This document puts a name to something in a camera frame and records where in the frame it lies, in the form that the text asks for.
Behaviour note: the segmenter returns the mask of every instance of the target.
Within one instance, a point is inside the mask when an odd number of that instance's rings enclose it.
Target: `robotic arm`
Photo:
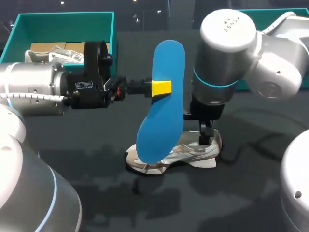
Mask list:
[[[309,19],[287,12],[264,31],[236,10],[210,13],[200,28],[192,78],[190,115],[199,120],[200,142],[208,144],[212,121],[231,100],[238,80],[272,100],[289,98],[301,86],[309,60]]]
[[[256,31],[246,14],[218,10],[203,20],[200,34],[187,116],[199,120],[200,142],[208,144],[211,122],[219,119],[238,80],[271,100],[299,91],[309,60],[309,18],[287,12],[264,31]],[[308,141],[309,130],[292,141],[281,164],[281,202],[291,232],[309,231]]]

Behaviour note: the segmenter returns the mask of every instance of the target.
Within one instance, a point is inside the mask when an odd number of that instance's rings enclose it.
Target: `cable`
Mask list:
[[[37,93],[1,93],[0,99],[37,99],[51,102],[63,102],[64,96]]]
[[[285,12],[279,18],[277,18],[268,28],[262,31],[263,35],[267,35],[271,33],[280,23],[282,23],[286,18],[290,16],[296,16],[296,14],[292,11]]]

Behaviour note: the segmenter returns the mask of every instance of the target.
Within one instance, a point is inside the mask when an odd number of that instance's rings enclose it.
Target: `white robotic arm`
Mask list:
[[[256,31],[246,14],[224,9],[210,13],[200,33],[192,95],[209,109],[228,102],[240,79],[272,100],[299,91],[309,60],[309,18],[287,12]],[[281,164],[282,207],[292,232],[309,232],[308,141],[309,130],[292,141]]]
[[[27,145],[18,112],[0,104],[0,119],[0,231],[78,232],[74,188]]]

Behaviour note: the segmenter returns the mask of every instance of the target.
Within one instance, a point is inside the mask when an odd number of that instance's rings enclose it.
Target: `cardboard box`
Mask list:
[[[34,52],[49,52],[55,46],[59,46],[64,49],[66,43],[32,43],[29,49]]]
[[[85,42],[81,43],[32,43],[30,46],[30,50],[34,52],[49,52],[51,51],[55,46],[59,46],[66,50],[73,50],[75,52],[79,52],[81,54],[84,53],[84,45]],[[110,52],[110,43],[106,43],[107,50]]]
[[[0,63],[24,62],[28,49],[49,52],[55,45],[83,53],[86,41],[109,43],[114,61],[111,75],[116,75],[118,39],[114,12],[19,14]],[[64,67],[72,72],[84,70],[84,64],[68,63]]]

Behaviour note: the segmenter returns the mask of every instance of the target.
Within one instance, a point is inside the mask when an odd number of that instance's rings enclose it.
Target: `label sticker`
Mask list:
[[[76,89],[93,88],[93,82],[92,81],[76,82],[75,87]]]
[[[223,23],[226,25],[224,28],[225,32],[228,32],[230,29],[232,29],[238,22],[240,21],[239,17],[236,18],[228,18]]]

